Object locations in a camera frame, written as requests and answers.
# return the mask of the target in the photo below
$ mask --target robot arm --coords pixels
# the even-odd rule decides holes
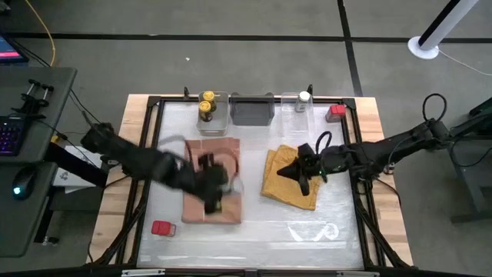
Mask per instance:
[[[134,179],[150,178],[173,189],[199,197],[205,213],[220,209],[228,183],[227,170],[214,162],[212,154],[199,158],[200,170],[171,152],[143,149],[114,134],[108,123],[92,124],[81,140],[84,148],[119,161]]]
[[[421,149],[446,147],[449,135],[444,124],[433,118],[413,129],[394,135],[379,142],[352,143],[328,146],[317,154],[309,146],[298,147],[298,158],[277,174],[299,182],[303,195],[309,195],[308,180],[350,170],[359,180],[376,178],[385,168]]]

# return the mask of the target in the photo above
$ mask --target keyboard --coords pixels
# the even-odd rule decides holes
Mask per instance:
[[[17,156],[27,124],[24,118],[0,116],[0,156]]]

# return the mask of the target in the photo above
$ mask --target paper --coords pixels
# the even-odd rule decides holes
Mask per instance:
[[[101,155],[90,152],[89,150],[78,146],[77,148],[74,146],[65,146],[65,150],[81,159],[82,161],[88,162],[88,159],[95,164],[97,167],[101,168],[102,161]],[[77,175],[66,171],[65,169],[58,168],[56,172],[55,180],[53,181],[53,186],[65,187],[65,193],[75,192],[79,189],[90,188],[93,185],[90,182],[85,181],[84,179],[78,177]]]

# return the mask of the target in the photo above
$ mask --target computer monitor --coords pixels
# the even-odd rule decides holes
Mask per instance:
[[[0,35],[0,64],[27,62],[28,60],[5,37]]]

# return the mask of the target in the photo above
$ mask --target red object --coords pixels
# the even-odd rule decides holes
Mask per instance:
[[[345,116],[345,105],[332,105],[326,114],[327,122],[337,122]]]
[[[176,225],[170,222],[156,220],[152,224],[151,233],[154,235],[173,236],[175,235],[175,232],[176,232]]]

